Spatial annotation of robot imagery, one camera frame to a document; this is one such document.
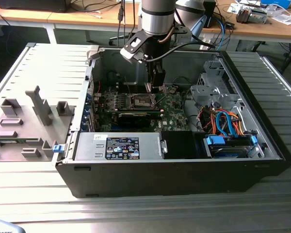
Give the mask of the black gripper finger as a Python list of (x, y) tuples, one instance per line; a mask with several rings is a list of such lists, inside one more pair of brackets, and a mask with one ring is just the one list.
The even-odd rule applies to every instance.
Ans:
[(156, 94), (159, 92), (159, 87), (163, 85), (165, 78), (165, 70), (160, 63), (155, 63), (152, 69), (151, 93)]

